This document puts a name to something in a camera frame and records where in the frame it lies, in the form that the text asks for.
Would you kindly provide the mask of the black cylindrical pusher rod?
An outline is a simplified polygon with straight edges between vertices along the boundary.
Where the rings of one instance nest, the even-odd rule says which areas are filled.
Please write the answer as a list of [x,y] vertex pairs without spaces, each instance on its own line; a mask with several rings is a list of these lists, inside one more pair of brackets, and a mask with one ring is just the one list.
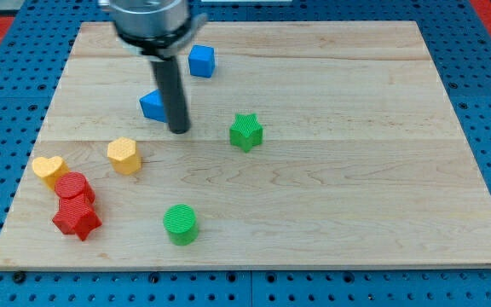
[[166,61],[152,61],[151,68],[160,92],[169,130],[174,134],[188,132],[191,122],[176,57],[171,57]]

